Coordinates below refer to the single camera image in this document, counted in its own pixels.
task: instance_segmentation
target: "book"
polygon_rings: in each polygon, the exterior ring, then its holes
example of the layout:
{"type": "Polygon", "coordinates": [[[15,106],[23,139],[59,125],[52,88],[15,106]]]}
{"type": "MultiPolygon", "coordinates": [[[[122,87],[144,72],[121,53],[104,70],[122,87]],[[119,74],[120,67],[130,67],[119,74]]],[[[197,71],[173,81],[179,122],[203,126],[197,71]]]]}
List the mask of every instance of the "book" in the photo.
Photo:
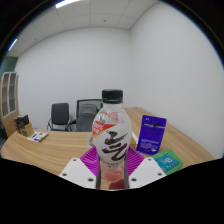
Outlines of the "book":
{"type": "Polygon", "coordinates": [[[43,132],[34,132],[32,135],[27,137],[28,140],[34,141],[34,142],[39,142],[41,141],[44,137],[46,137],[48,133],[43,133],[43,132]]]}

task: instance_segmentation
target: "wooden desk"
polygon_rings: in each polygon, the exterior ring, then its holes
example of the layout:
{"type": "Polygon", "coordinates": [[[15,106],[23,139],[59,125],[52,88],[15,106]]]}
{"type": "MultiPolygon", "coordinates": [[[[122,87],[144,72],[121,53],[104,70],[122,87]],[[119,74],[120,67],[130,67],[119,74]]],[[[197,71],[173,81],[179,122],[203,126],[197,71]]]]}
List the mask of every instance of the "wooden desk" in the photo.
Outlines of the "wooden desk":
{"type": "MultiPolygon", "coordinates": [[[[125,108],[125,110],[131,119],[132,130],[138,137],[142,115],[153,115],[138,107],[125,108]]],[[[80,158],[91,148],[88,142],[91,133],[45,130],[43,132],[48,132],[49,135],[39,143],[29,141],[15,132],[2,147],[2,158],[34,165],[58,176],[72,157],[80,158]]],[[[215,159],[202,146],[167,124],[160,152],[170,148],[183,161],[182,169],[215,159]]],[[[101,189],[108,189],[109,184],[102,180],[101,189]]]]}

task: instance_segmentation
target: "ceiling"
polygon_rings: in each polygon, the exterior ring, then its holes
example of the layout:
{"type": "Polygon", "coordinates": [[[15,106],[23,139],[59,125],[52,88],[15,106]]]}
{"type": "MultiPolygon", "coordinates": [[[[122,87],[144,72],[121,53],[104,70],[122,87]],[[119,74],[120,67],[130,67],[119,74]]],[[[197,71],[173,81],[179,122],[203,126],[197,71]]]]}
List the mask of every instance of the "ceiling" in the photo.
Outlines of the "ceiling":
{"type": "Polygon", "coordinates": [[[60,8],[51,7],[36,17],[17,37],[7,53],[19,57],[36,43],[68,30],[111,27],[130,30],[157,0],[80,0],[60,8]]]}

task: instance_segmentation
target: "white wall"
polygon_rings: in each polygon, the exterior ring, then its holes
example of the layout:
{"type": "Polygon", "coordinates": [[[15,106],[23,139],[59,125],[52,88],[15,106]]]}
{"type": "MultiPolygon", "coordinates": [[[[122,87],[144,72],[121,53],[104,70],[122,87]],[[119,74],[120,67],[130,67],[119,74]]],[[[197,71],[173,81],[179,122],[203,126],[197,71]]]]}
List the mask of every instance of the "white wall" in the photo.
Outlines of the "white wall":
{"type": "Polygon", "coordinates": [[[187,134],[215,158],[224,151],[224,73],[200,29],[159,3],[131,30],[137,106],[187,134]]]}
{"type": "Polygon", "coordinates": [[[124,106],[134,106],[132,70],[129,31],[87,28],[55,35],[18,59],[20,114],[46,130],[53,103],[69,103],[75,119],[77,100],[101,98],[107,88],[122,89],[124,106]]]}

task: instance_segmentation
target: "ceiling light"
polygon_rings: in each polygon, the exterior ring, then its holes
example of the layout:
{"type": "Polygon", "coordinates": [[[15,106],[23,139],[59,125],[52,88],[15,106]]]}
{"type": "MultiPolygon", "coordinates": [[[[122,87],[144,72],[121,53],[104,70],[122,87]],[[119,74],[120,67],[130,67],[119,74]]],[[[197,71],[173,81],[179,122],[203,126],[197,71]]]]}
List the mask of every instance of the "ceiling light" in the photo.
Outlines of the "ceiling light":
{"type": "Polygon", "coordinates": [[[17,39],[15,39],[14,41],[13,41],[13,43],[12,43],[12,45],[10,46],[10,48],[9,48],[9,50],[8,51],[10,51],[11,50],[11,48],[12,48],[12,46],[15,44],[15,42],[17,41],[17,39]]]}
{"type": "Polygon", "coordinates": [[[64,5],[67,5],[67,4],[70,4],[70,3],[73,3],[73,2],[78,2],[78,1],[80,1],[80,0],[64,0],[62,2],[57,3],[55,6],[56,6],[56,8],[60,8],[64,5]]]}

